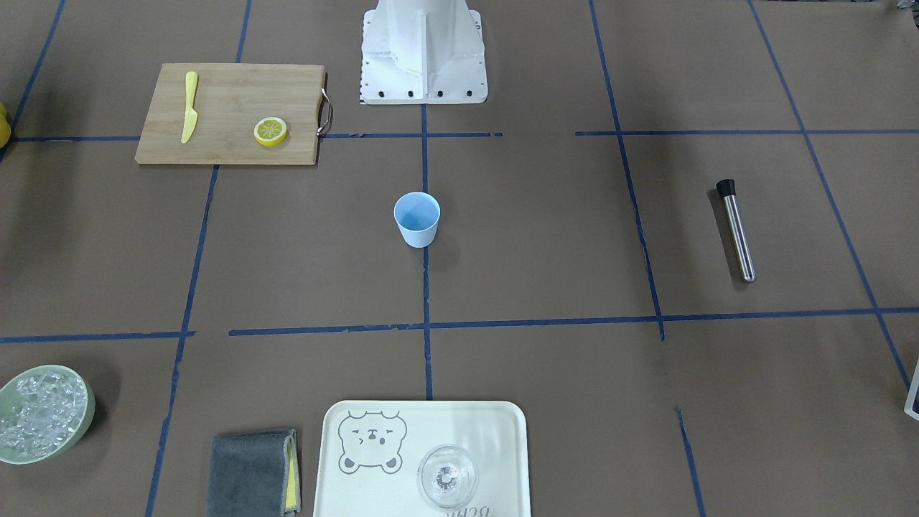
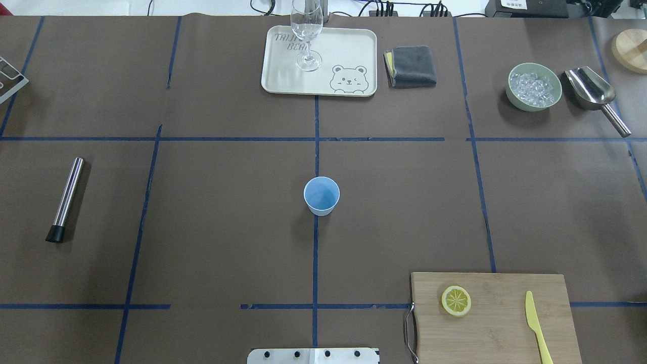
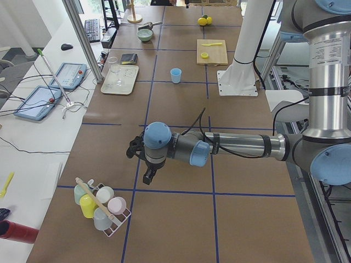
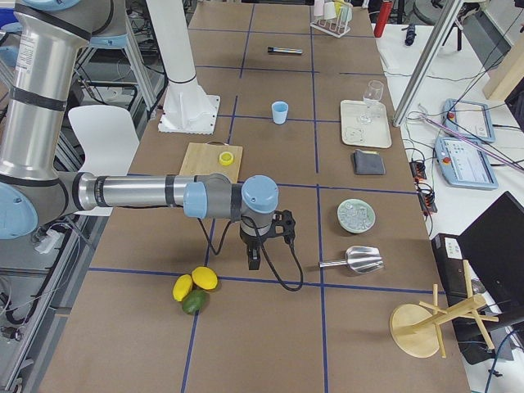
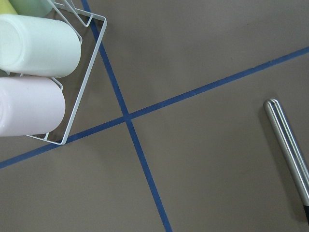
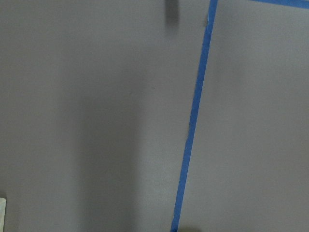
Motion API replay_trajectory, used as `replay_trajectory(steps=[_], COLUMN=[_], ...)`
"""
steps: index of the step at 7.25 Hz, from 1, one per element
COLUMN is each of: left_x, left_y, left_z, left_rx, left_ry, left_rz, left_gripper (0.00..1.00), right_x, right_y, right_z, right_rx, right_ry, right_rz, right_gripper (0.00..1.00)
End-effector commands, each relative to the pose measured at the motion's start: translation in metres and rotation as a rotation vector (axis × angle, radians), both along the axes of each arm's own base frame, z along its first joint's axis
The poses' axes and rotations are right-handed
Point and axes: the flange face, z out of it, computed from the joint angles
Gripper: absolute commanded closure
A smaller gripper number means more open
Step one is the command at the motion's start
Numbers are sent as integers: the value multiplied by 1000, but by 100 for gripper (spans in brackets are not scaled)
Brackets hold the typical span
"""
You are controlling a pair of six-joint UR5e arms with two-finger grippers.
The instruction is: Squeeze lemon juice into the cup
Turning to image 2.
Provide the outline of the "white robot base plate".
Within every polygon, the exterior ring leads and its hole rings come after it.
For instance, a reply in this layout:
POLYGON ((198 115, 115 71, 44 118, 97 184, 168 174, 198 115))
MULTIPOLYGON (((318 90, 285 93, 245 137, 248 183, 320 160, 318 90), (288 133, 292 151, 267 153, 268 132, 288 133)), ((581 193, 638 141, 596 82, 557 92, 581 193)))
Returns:
POLYGON ((378 348, 258 348, 247 363, 380 363, 378 348))

